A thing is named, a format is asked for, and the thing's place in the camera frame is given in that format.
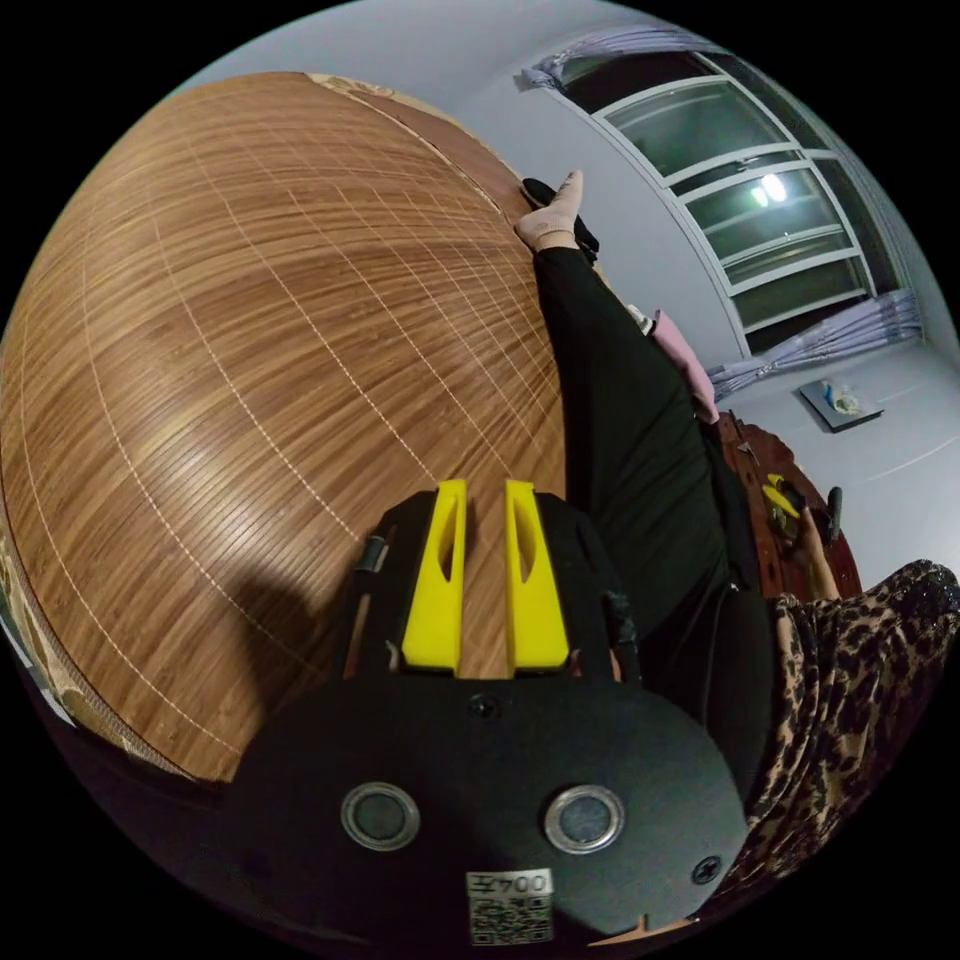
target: black shoe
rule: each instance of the black shoe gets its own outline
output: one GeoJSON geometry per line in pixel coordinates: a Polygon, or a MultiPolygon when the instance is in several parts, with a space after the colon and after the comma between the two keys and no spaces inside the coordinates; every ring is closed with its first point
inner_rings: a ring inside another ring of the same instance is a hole
{"type": "MultiPolygon", "coordinates": [[[[527,198],[534,210],[549,206],[557,195],[557,191],[548,187],[542,180],[532,180],[530,178],[520,182],[520,192],[527,198]]],[[[576,237],[577,243],[580,244],[580,249],[587,255],[587,259],[593,263],[600,252],[600,241],[584,226],[579,217],[573,225],[573,235],[576,237]]]]}

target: pink cloth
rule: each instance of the pink cloth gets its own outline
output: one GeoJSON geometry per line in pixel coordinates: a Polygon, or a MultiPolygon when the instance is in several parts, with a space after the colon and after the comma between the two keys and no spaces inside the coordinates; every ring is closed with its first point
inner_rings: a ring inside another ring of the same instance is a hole
{"type": "Polygon", "coordinates": [[[657,325],[653,329],[653,339],[660,344],[664,353],[676,364],[683,374],[693,394],[697,416],[704,423],[716,423],[720,419],[717,410],[716,394],[713,384],[697,359],[693,347],[687,343],[680,328],[662,311],[654,315],[657,325]]]}

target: window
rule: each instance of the window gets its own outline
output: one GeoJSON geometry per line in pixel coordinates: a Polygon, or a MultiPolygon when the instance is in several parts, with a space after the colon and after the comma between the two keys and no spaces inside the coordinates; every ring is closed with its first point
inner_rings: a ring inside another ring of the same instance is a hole
{"type": "Polygon", "coordinates": [[[759,329],[754,329],[747,334],[747,344],[750,347],[750,352],[754,356],[766,353],[778,344],[783,343],[784,340],[789,340],[798,333],[803,333],[804,330],[815,327],[823,320],[829,320],[830,317],[836,316],[841,310],[846,310],[847,307],[862,303],[866,299],[867,297],[864,294],[858,297],[851,297],[842,303],[831,302],[828,306],[807,310],[789,320],[782,320],[780,323],[773,323],[765,327],[760,327],[759,329]]]}
{"type": "Polygon", "coordinates": [[[796,150],[754,153],[752,156],[744,156],[739,160],[721,163],[719,166],[704,170],[703,173],[695,173],[692,177],[677,181],[673,184],[673,192],[678,197],[682,197],[685,193],[692,193],[694,190],[699,190],[700,187],[716,183],[719,180],[726,180],[729,177],[735,177],[737,174],[746,173],[748,170],[760,170],[763,167],[775,166],[778,163],[790,163],[802,159],[803,154],[796,150]]]}
{"type": "Polygon", "coordinates": [[[669,177],[724,154],[782,143],[782,132],[734,86],[711,80],[653,93],[604,119],[669,177]]]}
{"type": "Polygon", "coordinates": [[[699,228],[763,352],[900,284],[877,222],[787,96],[730,54],[579,58],[565,92],[699,228]]]}
{"type": "Polygon", "coordinates": [[[860,191],[853,185],[839,160],[817,160],[816,165],[853,226],[877,293],[899,290],[901,284],[897,280],[886,245],[860,196],[860,191]]]}
{"type": "Polygon", "coordinates": [[[789,131],[800,146],[825,150],[827,145],[803,119],[793,105],[780,96],[756,71],[730,53],[711,53],[705,60],[716,64],[724,73],[742,83],[789,131]]]}
{"type": "Polygon", "coordinates": [[[856,258],[837,260],[791,273],[733,298],[740,322],[749,333],[758,324],[789,320],[809,309],[866,296],[867,282],[856,258]]]}
{"type": "Polygon", "coordinates": [[[713,76],[716,70],[692,53],[636,53],[623,57],[580,57],[568,61],[564,92],[587,113],[596,113],[624,97],[677,80],[713,76]],[[584,60],[594,61],[584,64],[584,60]]]}
{"type": "Polygon", "coordinates": [[[809,169],[768,173],[687,202],[730,283],[853,246],[809,169]]]}

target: hand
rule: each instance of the hand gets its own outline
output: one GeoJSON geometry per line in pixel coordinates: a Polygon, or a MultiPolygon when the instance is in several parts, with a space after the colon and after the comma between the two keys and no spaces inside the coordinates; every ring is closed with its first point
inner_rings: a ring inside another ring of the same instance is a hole
{"type": "Polygon", "coordinates": [[[823,540],[820,539],[817,521],[814,520],[809,507],[804,507],[800,515],[799,534],[788,543],[791,558],[808,569],[824,559],[823,540]]]}

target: black pants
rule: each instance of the black pants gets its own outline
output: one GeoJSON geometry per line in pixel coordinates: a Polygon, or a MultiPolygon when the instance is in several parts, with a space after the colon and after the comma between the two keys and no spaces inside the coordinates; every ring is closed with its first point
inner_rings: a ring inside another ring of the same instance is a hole
{"type": "Polygon", "coordinates": [[[752,543],[749,515],[721,511],[719,443],[711,449],[676,366],[584,256],[551,248],[534,268],[563,396],[567,500],[590,516],[623,582],[645,685],[707,726],[746,798],[768,740],[773,658],[755,563],[731,558],[731,544],[752,543]],[[740,525],[733,536],[725,520],[740,525]],[[718,635],[731,583],[744,592],[728,606],[735,626],[718,635]]]}

